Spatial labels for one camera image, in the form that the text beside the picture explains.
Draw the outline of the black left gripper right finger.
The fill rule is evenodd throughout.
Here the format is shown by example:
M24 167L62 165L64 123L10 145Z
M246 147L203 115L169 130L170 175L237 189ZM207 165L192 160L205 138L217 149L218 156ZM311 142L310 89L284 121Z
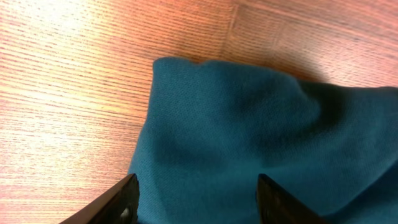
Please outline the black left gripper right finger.
M256 202L262 224L327 224L265 174L258 176Z

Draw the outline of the blue polo shirt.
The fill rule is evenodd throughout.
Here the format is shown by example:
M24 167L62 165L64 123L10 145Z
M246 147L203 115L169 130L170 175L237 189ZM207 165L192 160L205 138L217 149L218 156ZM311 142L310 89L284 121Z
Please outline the blue polo shirt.
M259 174L330 223L396 223L397 89L160 58L129 170L140 223L257 223Z

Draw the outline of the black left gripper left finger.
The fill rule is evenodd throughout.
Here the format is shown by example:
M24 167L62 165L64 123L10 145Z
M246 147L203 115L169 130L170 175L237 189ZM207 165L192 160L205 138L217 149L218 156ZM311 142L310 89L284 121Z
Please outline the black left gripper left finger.
M60 224L136 224L139 181L129 174Z

